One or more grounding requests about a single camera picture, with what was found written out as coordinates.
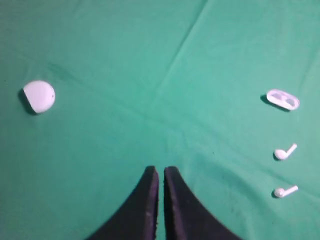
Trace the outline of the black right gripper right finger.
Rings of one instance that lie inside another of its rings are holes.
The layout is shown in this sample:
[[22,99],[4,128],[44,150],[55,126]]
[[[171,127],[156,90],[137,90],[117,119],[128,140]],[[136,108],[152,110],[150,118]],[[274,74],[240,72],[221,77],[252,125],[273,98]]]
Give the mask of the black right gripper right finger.
[[164,169],[164,222],[167,240],[238,240],[197,199],[175,166]]

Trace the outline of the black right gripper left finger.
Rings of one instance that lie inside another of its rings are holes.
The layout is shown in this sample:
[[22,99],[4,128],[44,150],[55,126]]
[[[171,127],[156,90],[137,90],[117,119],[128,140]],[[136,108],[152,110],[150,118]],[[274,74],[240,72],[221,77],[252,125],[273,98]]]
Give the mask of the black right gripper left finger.
[[89,240],[154,240],[159,203],[159,175],[147,166],[134,190],[120,208]]

